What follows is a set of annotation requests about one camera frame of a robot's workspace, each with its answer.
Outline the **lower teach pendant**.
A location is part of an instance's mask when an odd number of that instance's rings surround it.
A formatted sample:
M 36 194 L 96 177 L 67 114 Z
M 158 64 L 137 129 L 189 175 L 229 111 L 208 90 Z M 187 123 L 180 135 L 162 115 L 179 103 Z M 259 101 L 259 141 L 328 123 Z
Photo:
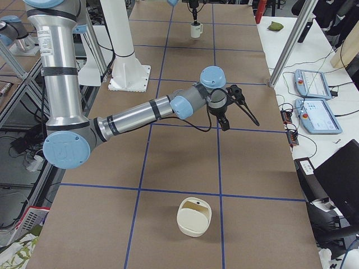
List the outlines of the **lower teach pendant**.
M 325 99 L 298 98 L 294 101 L 294 108 L 310 134 L 336 135 L 343 132 Z

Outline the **cream plastic bin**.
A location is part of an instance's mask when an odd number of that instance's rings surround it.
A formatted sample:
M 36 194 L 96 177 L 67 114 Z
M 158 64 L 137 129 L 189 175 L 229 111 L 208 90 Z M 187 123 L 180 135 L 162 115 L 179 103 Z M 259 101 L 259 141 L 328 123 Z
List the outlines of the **cream plastic bin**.
M 184 199 L 177 211 L 177 225 L 185 235 L 197 238 L 208 229 L 212 217 L 210 205 L 199 198 Z

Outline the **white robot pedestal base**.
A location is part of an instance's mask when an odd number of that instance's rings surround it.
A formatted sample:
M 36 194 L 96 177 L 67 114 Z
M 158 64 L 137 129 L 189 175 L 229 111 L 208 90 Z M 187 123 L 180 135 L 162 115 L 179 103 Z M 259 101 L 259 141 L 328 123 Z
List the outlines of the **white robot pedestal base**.
M 151 67 L 136 58 L 125 1 L 100 1 L 115 53 L 112 91 L 145 92 Z

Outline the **black laptop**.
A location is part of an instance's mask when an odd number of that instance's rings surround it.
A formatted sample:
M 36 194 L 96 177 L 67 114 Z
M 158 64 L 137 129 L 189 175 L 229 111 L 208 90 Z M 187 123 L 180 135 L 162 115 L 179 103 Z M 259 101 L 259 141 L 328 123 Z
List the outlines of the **black laptop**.
M 350 224 L 358 224 L 358 142 L 354 139 L 314 170 L 316 179 Z

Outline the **upper teach pendant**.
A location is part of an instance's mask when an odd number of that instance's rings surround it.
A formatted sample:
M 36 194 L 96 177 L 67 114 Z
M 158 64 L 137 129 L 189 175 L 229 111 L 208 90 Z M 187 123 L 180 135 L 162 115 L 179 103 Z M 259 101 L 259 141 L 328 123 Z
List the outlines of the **upper teach pendant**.
M 296 89 L 304 98 L 332 98 L 325 75 L 320 71 L 297 69 L 294 73 Z

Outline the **aluminium frame post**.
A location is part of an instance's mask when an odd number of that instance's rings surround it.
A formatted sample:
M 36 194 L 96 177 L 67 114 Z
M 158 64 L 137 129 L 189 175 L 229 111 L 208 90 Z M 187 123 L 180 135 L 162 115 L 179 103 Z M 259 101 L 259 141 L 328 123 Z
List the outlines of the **aluminium frame post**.
M 287 39 L 287 42 L 282 50 L 282 53 L 275 65 L 274 71 L 271 74 L 269 80 L 270 87 L 274 88 L 275 85 L 277 84 L 279 77 L 283 72 L 284 67 L 286 66 L 290 58 L 290 55 L 294 49 L 294 45 L 297 43 L 298 38 L 300 37 L 302 31 L 304 30 L 305 25 L 308 22 L 317 2 L 318 0 L 304 1 L 300 14 L 298 15 L 298 18 L 289 35 L 289 38 Z

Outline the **white HOME mug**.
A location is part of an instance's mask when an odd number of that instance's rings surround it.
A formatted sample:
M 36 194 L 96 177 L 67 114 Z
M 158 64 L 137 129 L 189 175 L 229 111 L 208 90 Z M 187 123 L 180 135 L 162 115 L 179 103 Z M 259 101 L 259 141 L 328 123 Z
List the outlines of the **white HOME mug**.
M 190 35 L 193 39 L 198 39 L 203 32 L 203 24 L 199 22 L 193 22 L 190 25 Z

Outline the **green cloth pouch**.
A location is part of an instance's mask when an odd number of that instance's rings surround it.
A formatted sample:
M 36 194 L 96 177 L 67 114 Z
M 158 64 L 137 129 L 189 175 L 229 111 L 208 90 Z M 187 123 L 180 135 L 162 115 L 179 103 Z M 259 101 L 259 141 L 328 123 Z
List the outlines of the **green cloth pouch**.
M 281 31 L 281 29 L 283 28 L 284 26 L 281 23 L 275 21 L 272 21 L 271 24 L 268 26 L 268 30 L 270 31 Z

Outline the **teach pendant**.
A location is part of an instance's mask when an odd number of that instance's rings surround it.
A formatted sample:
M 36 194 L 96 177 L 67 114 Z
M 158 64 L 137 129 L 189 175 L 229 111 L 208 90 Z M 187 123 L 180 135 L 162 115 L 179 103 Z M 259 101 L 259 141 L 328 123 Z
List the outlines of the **teach pendant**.
M 320 71 L 297 69 L 294 73 L 296 89 L 304 98 L 332 98 L 325 75 Z
M 310 134 L 336 135 L 343 132 L 325 99 L 298 98 L 294 101 L 294 108 Z

